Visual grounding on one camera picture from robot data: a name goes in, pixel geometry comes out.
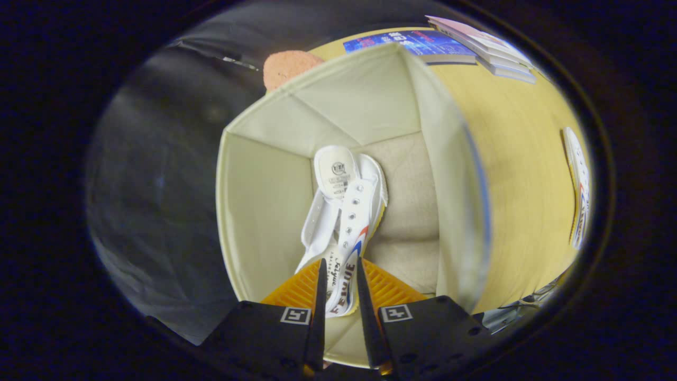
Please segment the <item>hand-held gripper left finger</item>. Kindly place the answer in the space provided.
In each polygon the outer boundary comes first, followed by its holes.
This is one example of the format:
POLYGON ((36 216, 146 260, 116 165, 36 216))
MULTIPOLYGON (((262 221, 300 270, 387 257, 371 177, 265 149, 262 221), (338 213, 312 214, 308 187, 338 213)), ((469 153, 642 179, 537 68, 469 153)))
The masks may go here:
POLYGON ((323 369, 326 260, 261 302, 241 301, 200 345, 208 364, 234 380, 313 380, 323 369))

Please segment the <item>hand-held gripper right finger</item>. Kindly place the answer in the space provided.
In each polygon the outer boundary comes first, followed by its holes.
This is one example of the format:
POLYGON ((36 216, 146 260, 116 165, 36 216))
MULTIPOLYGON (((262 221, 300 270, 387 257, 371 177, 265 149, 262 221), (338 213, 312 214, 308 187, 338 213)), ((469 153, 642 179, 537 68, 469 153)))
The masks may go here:
POLYGON ((450 297, 426 297, 363 258, 357 285, 369 367, 385 379, 456 379, 489 351, 488 328, 450 297))

